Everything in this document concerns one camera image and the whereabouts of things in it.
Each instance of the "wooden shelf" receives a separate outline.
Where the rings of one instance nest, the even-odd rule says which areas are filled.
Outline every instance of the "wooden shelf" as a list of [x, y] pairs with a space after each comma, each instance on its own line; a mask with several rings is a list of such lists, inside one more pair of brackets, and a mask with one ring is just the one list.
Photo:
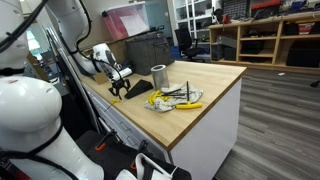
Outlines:
[[241, 38], [240, 41], [258, 41], [258, 40], [276, 40], [276, 36], [270, 36], [270, 37], [254, 37], [254, 38]]
[[224, 58], [218, 60], [218, 61], [215, 61], [215, 60], [212, 60], [214, 63], [220, 63], [220, 64], [237, 64], [236, 61], [228, 61], [228, 60], [225, 60]]
[[[247, 22], [235, 22], [225, 25], [212, 25], [209, 26], [210, 29], [210, 42], [216, 42], [219, 35], [225, 31], [237, 34], [237, 61], [226, 61], [221, 59], [219, 61], [212, 61], [212, 63], [223, 64], [223, 65], [233, 65], [233, 66], [246, 66], [255, 69], [266, 69], [266, 70], [276, 70], [281, 72], [296, 72], [296, 73], [306, 73], [306, 74], [319, 74], [320, 68], [309, 68], [309, 67], [296, 67], [296, 66], [286, 66], [286, 60], [288, 58], [288, 53], [292, 43], [295, 39], [308, 39], [309, 41], [320, 40], [320, 34], [310, 34], [310, 35], [283, 35], [284, 26], [286, 21], [297, 21], [305, 19], [313, 19], [313, 12], [308, 13], [298, 13], [283, 17], [271, 17], [268, 19], [262, 19], [257, 21], [247, 21]], [[243, 37], [244, 34], [251, 28], [257, 28], [260, 31], [272, 30], [277, 32], [277, 36], [268, 37]], [[263, 49], [259, 54], [242, 54], [241, 45], [244, 41], [257, 41], [264, 40], [265, 44]]]
[[320, 38], [320, 34], [308, 34], [308, 35], [292, 35], [292, 36], [281, 36], [280, 39], [312, 39]]
[[239, 61], [238, 64], [242, 64], [242, 65], [257, 65], [257, 66], [271, 66], [272, 65], [272, 61], [265, 61], [265, 62], [249, 62], [249, 61]]
[[273, 58], [273, 49], [263, 49], [259, 54], [239, 54], [240, 57], [269, 57]]

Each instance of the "wooden floor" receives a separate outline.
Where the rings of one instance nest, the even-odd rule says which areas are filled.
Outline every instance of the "wooden floor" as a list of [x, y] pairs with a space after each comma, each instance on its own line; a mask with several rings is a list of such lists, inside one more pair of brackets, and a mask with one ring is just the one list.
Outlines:
[[320, 76], [248, 70], [238, 139], [220, 180], [320, 179]]

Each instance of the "work table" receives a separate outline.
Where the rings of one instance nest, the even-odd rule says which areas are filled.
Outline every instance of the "work table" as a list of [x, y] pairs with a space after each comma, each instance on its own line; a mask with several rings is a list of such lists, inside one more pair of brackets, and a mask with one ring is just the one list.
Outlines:
[[[170, 85], [190, 85], [204, 91], [202, 108], [159, 113], [144, 107], [154, 90], [112, 104], [108, 88], [89, 77], [81, 79], [100, 117], [130, 147], [143, 140], [155, 157], [188, 170], [193, 179], [211, 179], [236, 142], [241, 77], [245, 67], [176, 61], [167, 67]], [[131, 86], [140, 79], [153, 84], [152, 76], [133, 74]], [[124, 97], [126, 91], [120, 92]]]
[[[245, 67], [176, 61], [167, 67], [170, 85], [183, 84], [189, 81], [190, 85], [203, 89], [204, 94], [199, 100], [203, 104], [202, 108], [190, 110], [174, 109], [165, 113], [151, 111], [144, 108], [144, 103], [153, 90], [129, 100], [123, 98], [121, 103], [116, 103], [113, 106], [165, 149], [170, 150], [242, 77], [245, 69]], [[134, 86], [140, 79], [153, 84], [151, 75], [141, 76], [134, 74], [128, 79], [131, 86]], [[111, 87], [109, 82], [98, 85], [88, 77], [82, 78], [81, 81], [109, 103], [111, 103], [112, 99], [115, 99], [108, 91], [108, 88]], [[125, 93], [125, 90], [122, 89], [122, 97]]]

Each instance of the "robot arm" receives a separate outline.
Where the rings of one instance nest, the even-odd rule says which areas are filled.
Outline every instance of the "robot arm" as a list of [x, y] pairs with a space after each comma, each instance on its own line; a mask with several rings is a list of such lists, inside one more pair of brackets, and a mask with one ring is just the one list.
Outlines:
[[103, 71], [99, 64], [83, 57], [77, 48], [78, 39], [83, 36], [89, 25], [80, 1], [54, 0], [48, 1], [46, 6], [57, 19], [62, 41], [76, 63], [89, 74]]
[[94, 54], [96, 58], [99, 58], [98, 60], [84, 57], [81, 52], [79, 52], [78, 45], [84, 40], [84, 38], [80, 40], [79, 38], [84, 35], [86, 29], [88, 29], [88, 32], [85, 37], [89, 35], [91, 30], [89, 14], [82, 0], [51, 0], [47, 3], [47, 7], [59, 23], [61, 39], [64, 46], [80, 66], [80, 69], [84, 69], [85, 72], [89, 74], [96, 74], [101, 71], [106, 72], [112, 83], [112, 88], [109, 88], [109, 91], [121, 99], [119, 90], [125, 88], [128, 91], [130, 88], [129, 80], [123, 80], [122, 77], [131, 74], [131, 69], [126, 68], [120, 71], [116, 66], [111, 65], [116, 65], [116, 63], [113, 54], [106, 44], [98, 45], [98, 51], [95, 51]]

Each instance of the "chair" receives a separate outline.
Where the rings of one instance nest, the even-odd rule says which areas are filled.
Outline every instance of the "chair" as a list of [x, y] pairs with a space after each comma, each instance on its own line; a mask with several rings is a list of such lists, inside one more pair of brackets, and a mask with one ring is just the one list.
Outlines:
[[193, 57], [204, 51], [203, 48], [198, 48], [199, 39], [193, 39], [196, 42], [196, 46], [194, 48], [190, 48], [192, 46], [192, 39], [188, 28], [176, 29], [175, 33], [177, 36], [180, 53], [182, 52], [182, 54], [188, 56], [190, 61], [194, 61], [195, 59], [193, 59]]

